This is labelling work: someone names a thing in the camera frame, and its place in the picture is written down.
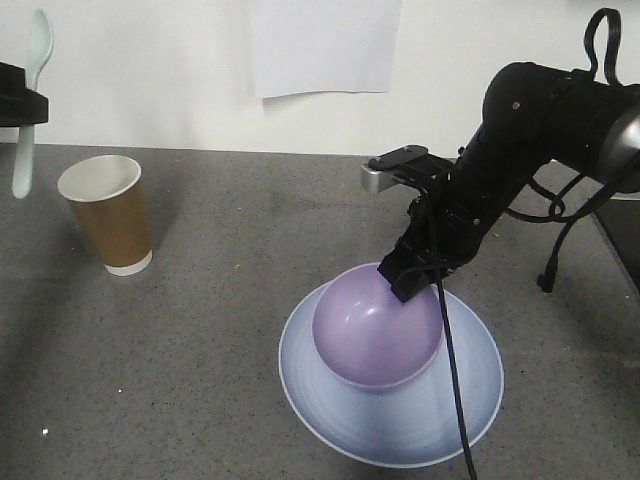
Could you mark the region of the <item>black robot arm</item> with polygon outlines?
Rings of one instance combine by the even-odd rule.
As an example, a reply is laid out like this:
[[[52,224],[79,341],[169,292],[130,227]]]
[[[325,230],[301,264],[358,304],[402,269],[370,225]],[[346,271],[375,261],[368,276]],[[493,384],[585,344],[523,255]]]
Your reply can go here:
[[[605,196],[639,189],[638,85],[605,85],[579,70],[512,63],[491,81],[482,116],[456,161],[409,145],[369,162],[424,192],[409,208],[409,227],[379,266],[403,302],[471,261],[487,232],[551,160],[602,183]]]

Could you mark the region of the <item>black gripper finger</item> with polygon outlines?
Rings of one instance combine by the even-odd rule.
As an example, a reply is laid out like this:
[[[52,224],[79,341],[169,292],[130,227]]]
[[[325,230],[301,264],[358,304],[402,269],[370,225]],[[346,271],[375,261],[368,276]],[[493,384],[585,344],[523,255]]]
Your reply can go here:
[[[47,123],[49,100],[37,92],[22,96],[2,95],[0,100],[0,127],[14,128]]]
[[[413,285],[419,274],[420,260],[406,244],[398,244],[381,261],[378,270],[391,285]]]
[[[391,291],[401,302],[406,303],[442,278],[443,269],[432,265],[399,268],[391,281]]]
[[[0,63],[0,94],[22,95],[25,90],[25,71],[23,68]]]

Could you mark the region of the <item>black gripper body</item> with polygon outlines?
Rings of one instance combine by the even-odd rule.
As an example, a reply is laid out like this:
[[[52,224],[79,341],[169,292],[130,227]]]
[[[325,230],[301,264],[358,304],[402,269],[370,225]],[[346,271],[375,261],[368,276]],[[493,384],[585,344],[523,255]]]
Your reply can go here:
[[[443,273],[475,257],[489,229],[520,192],[519,168],[484,154],[464,154],[454,163],[426,155],[399,178],[419,190],[420,197],[409,207],[409,226],[395,247],[406,244],[420,266],[439,267]]]

